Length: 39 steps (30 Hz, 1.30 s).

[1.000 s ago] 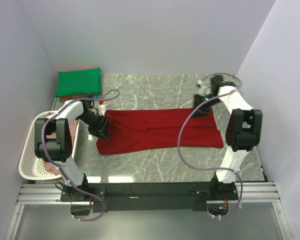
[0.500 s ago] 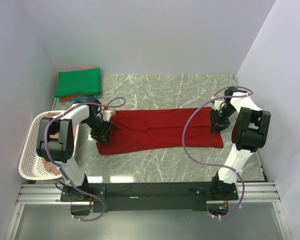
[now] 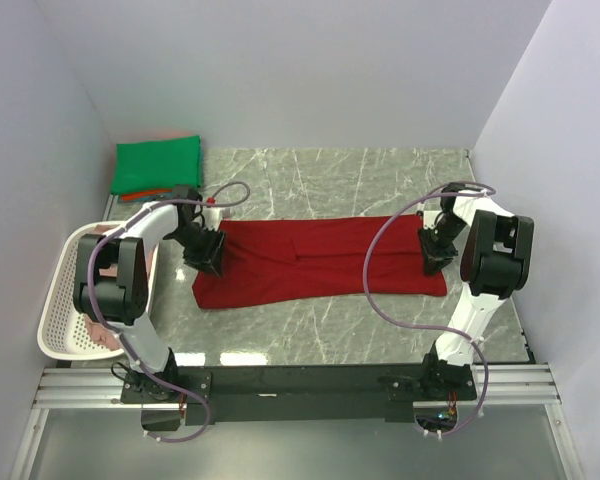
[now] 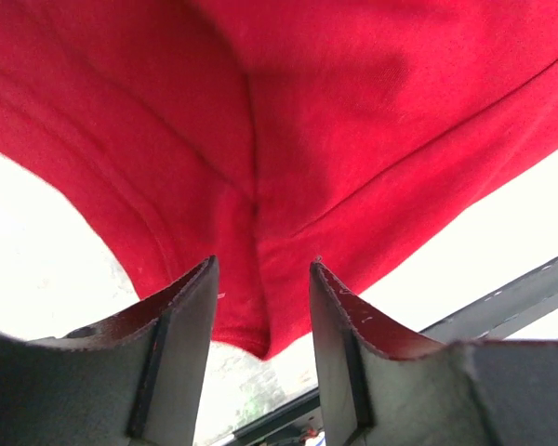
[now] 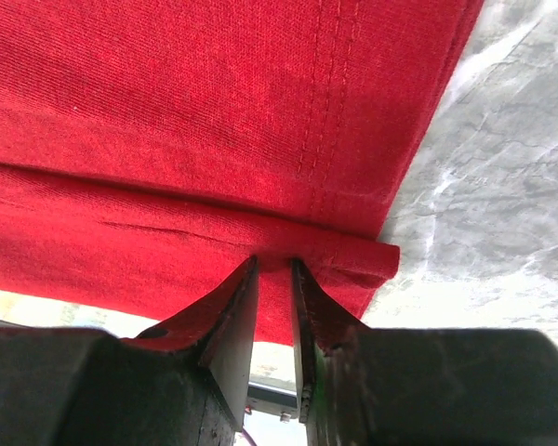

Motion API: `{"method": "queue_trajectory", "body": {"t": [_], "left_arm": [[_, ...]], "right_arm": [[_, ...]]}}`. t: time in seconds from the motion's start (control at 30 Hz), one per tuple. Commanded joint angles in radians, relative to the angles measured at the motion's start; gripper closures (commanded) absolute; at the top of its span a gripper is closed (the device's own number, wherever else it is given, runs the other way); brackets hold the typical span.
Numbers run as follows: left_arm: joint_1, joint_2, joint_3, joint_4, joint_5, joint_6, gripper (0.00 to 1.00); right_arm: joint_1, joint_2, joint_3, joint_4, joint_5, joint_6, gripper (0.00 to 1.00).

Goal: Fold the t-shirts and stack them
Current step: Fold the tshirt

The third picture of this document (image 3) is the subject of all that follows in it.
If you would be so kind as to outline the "red t shirt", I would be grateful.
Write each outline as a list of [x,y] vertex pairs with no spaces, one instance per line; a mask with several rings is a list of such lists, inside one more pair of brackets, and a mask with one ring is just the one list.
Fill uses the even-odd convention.
[[425,276],[416,215],[314,220],[226,220],[223,275],[200,273],[199,308],[222,310],[361,294],[443,297],[442,274]]

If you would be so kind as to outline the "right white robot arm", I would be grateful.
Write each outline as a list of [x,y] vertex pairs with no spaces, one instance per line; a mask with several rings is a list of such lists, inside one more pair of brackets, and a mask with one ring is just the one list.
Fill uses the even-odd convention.
[[534,221],[495,203],[488,188],[452,182],[436,191],[440,212],[418,230],[424,274],[440,273],[460,257],[461,294],[448,327],[423,360],[419,387],[440,399],[473,385],[474,345],[495,312],[526,284]]

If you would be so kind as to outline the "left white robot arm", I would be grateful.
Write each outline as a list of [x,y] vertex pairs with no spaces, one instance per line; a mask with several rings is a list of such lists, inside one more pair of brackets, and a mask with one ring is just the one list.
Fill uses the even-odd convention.
[[164,240],[183,247],[184,263],[220,277],[226,233],[211,198],[178,185],[171,197],[146,204],[103,234],[86,234],[77,249],[73,303],[112,333],[128,358],[125,384],[158,402],[182,393],[175,356],[154,329],[149,312],[148,256]]

